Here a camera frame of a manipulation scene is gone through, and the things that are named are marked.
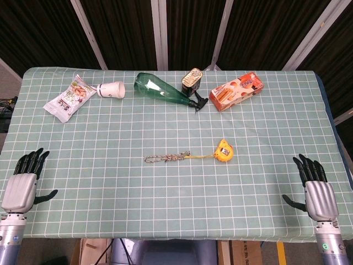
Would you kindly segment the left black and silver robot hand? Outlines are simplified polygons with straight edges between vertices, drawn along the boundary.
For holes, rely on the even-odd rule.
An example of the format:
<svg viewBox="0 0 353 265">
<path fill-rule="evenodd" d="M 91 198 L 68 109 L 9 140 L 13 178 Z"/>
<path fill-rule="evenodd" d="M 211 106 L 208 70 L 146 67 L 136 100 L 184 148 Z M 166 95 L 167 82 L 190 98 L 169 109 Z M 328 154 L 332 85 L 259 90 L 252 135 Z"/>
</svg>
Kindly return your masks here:
<svg viewBox="0 0 353 265">
<path fill-rule="evenodd" d="M 38 180 L 49 151 L 43 148 L 22 156 L 9 178 L 2 201 L 2 209 L 8 214 L 25 214 L 34 205 L 51 200 L 58 190 L 37 196 Z"/>
</svg>

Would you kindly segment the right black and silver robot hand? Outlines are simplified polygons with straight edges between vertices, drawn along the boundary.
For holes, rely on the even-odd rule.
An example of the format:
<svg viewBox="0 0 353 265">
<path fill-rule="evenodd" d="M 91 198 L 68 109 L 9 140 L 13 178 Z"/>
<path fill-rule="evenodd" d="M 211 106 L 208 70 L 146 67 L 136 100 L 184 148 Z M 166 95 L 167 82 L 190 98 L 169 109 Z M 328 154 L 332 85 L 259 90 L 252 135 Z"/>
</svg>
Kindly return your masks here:
<svg viewBox="0 0 353 265">
<path fill-rule="evenodd" d="M 305 203 L 298 203 L 283 195 L 291 207 L 307 212 L 314 221 L 334 221 L 339 216 L 333 187 L 328 183 L 323 166 L 316 160 L 299 155 L 293 158 L 304 188 Z"/>
</svg>

